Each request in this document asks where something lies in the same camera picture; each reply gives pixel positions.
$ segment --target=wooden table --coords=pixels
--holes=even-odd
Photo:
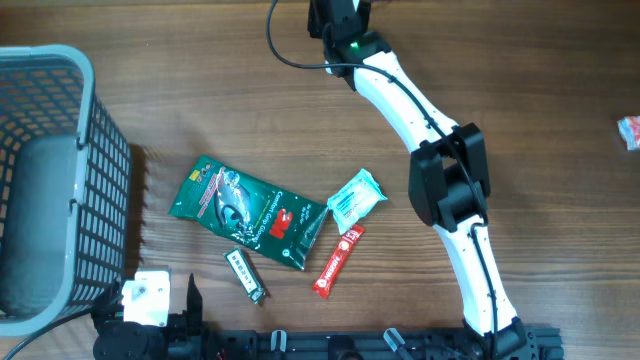
[[[276,9],[286,57],[322,61],[308,3]],[[440,239],[407,198],[408,154],[342,80],[279,63],[268,4],[0,9],[0,44],[66,43],[93,61],[97,93],[133,147],[130,270],[173,269],[172,311],[190,273],[215,328],[271,331],[460,326],[462,302]],[[425,95],[487,144],[490,235],[527,323],[562,329],[567,359],[640,350],[640,154],[616,120],[640,113],[640,6],[633,1],[423,1],[376,4],[384,34]],[[304,272],[251,254],[271,297],[253,305],[225,263],[233,243],[167,211],[199,154],[317,201],[360,168],[389,201],[329,300],[311,291],[338,239],[328,221]],[[77,320],[17,358],[87,359]],[[0,354],[17,339],[0,340]]]

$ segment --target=plastic packaging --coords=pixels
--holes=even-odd
[[[236,274],[238,280],[240,280],[244,291],[247,292],[251,301],[253,301],[254,304],[259,304],[266,295],[266,292],[264,291],[264,286],[262,286],[258,280],[258,277],[253,273],[253,270],[251,270],[251,266],[242,253],[242,249],[236,246],[233,250],[224,254],[224,258],[229,263],[229,266],[231,266],[231,270]]]
[[[337,194],[327,201],[338,223],[338,231],[344,234],[351,226],[367,216],[379,202],[387,200],[373,176],[362,169]]]
[[[0,48],[0,337],[125,277],[131,150],[95,84],[72,47]]]
[[[202,155],[169,210],[298,270],[322,228],[322,204]]]
[[[618,130],[627,142],[627,150],[640,150],[640,116],[627,116],[618,121]]]
[[[320,278],[313,284],[312,290],[316,294],[324,299],[329,297],[331,286],[333,286],[333,283],[336,281],[340,269],[342,269],[344,263],[347,262],[349,254],[353,251],[353,246],[358,242],[358,239],[360,239],[363,233],[364,228],[362,226],[353,225],[349,231],[342,235],[340,242],[333,251],[333,255],[329,258],[329,262],[320,275]]]

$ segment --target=fish image on package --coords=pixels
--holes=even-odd
[[[304,270],[327,213],[325,205],[206,155],[193,166],[169,210],[298,270]]]

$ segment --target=red label on package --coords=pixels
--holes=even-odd
[[[627,116],[625,119],[629,122],[636,146],[640,145],[640,116]]]
[[[329,263],[324,268],[322,275],[318,281],[313,284],[313,291],[322,296],[324,299],[329,297],[329,293],[331,292],[331,286],[335,282],[338,277],[338,273],[342,266],[347,261],[349,254],[353,250],[353,246],[356,244],[360,236],[364,233],[364,228],[359,225],[353,225],[351,229],[349,229],[336,246],[336,249],[333,251],[333,255],[329,258]]]
[[[209,202],[211,202],[211,198],[213,197],[213,193],[218,190],[218,183],[220,183],[220,181],[224,181],[222,179],[222,174],[224,174],[224,169],[225,168],[223,166],[220,168],[220,171],[218,172],[217,175],[216,174],[211,175],[211,180],[209,180],[207,189],[202,194],[202,198],[200,198],[200,205],[202,205],[202,207],[198,212],[198,219],[200,219],[202,215],[204,215],[204,211],[207,210],[207,207],[209,206]]]

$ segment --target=robotic arm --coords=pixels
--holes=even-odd
[[[518,331],[520,321],[500,281],[487,228],[473,226],[483,223],[482,213],[490,193],[482,133],[474,124],[459,127],[427,100],[404,73],[391,47],[379,34],[367,31],[369,11],[370,4],[359,0],[312,0],[308,30],[311,37],[323,39],[326,64],[370,65],[387,72],[406,88],[367,68],[327,69],[368,99],[404,142],[411,154],[411,203],[421,220],[433,226],[444,242],[462,293],[465,324],[479,339],[486,340],[487,348],[491,338],[500,338],[498,356],[508,353],[525,343],[524,334]],[[418,109],[416,99],[432,122]],[[462,163],[443,168],[442,157],[452,154],[433,123],[453,144]],[[467,169],[483,208],[474,204],[474,193],[464,181],[461,167]],[[496,297],[497,321],[491,287]]]
[[[367,31],[370,3],[311,0],[308,30],[323,40],[326,61],[302,65],[273,47],[269,21],[278,0],[273,1],[267,39],[274,55],[288,65],[324,68],[346,80],[384,115],[407,147],[409,198],[420,219],[442,238],[462,293],[465,328],[403,333],[404,338],[394,328],[384,334],[213,332],[202,321],[202,297],[193,276],[187,310],[169,314],[168,270],[141,269],[122,289],[122,305],[92,313],[99,333],[95,358],[363,360],[366,354],[403,360],[563,359],[559,330],[525,327],[500,281],[486,227],[491,190],[480,130],[474,124],[458,126],[409,80],[391,47]],[[445,169],[443,157],[456,163]]]

